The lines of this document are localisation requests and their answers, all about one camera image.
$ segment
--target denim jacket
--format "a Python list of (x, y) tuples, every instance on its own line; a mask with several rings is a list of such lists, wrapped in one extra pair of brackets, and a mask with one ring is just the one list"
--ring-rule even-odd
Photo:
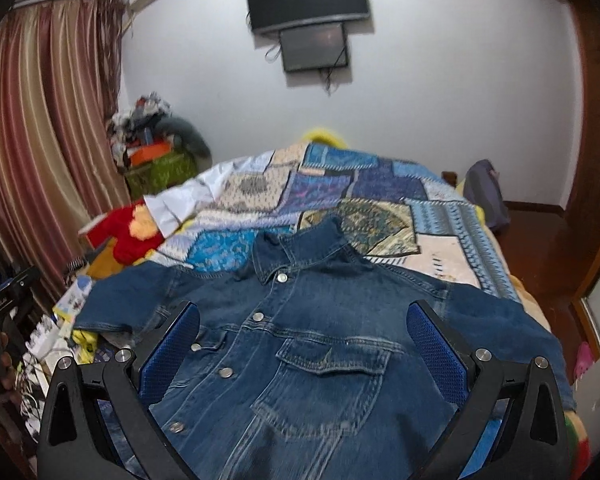
[(96, 284), (77, 325), (141, 334), (176, 298), (198, 306), (198, 339), (151, 412), (202, 480), (407, 478), (456, 409), (406, 331), (414, 300), (499, 359), (547, 357), (574, 408), (560, 343), (519, 303), (372, 264), (336, 219), (260, 234), (237, 272), (158, 267)]

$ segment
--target patchwork quilt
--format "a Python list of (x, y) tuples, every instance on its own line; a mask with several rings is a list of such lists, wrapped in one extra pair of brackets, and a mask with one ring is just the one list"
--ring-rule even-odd
[(351, 245), (372, 262), (519, 301), (474, 206), (420, 164), (315, 143), (253, 160), (225, 176), (219, 196), (149, 259), (235, 270), (259, 231), (291, 234), (335, 212)]

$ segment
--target striped curtain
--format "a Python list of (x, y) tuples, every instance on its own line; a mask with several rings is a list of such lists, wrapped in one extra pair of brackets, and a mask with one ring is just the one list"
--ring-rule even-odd
[(56, 0), (0, 23), (0, 241), (53, 300), (78, 229), (129, 201), (107, 140), (99, 6)]

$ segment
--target wooden floor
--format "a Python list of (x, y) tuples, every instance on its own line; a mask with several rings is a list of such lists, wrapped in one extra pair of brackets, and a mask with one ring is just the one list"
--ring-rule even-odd
[(578, 346), (585, 340), (571, 298), (590, 266), (564, 219), (553, 213), (510, 211), (511, 225), (497, 236), (510, 272), (538, 300), (562, 343), (573, 382)]

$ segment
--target jacket collar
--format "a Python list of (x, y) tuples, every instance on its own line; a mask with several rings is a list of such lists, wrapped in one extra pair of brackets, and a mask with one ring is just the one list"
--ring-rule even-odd
[(258, 279), (267, 283), (280, 269), (302, 269), (323, 261), (347, 245), (340, 218), (326, 216), (319, 224), (292, 235), (259, 232), (251, 258)]

